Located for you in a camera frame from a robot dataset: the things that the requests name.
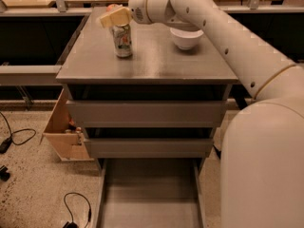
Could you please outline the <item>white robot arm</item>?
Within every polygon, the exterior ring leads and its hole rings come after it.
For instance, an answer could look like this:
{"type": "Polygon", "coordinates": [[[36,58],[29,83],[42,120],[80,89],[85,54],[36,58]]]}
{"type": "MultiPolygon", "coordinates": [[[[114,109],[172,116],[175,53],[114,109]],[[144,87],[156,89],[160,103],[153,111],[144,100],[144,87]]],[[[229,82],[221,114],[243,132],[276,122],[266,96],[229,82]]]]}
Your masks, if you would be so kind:
{"type": "Polygon", "coordinates": [[[97,21],[202,30],[255,100],[221,145],[221,227],[304,228],[304,67],[213,0],[129,0],[97,21]]]}

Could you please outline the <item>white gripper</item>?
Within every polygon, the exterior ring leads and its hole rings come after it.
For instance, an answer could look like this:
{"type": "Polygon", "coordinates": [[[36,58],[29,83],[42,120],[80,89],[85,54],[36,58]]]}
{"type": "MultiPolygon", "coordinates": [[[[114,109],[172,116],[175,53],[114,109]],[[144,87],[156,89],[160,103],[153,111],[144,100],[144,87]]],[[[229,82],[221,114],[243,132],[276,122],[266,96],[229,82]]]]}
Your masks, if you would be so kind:
{"type": "Polygon", "coordinates": [[[151,24],[147,11],[148,0],[129,0],[128,7],[117,5],[111,11],[106,11],[99,17],[99,24],[103,28],[127,25],[133,19],[139,24],[151,24]]]}

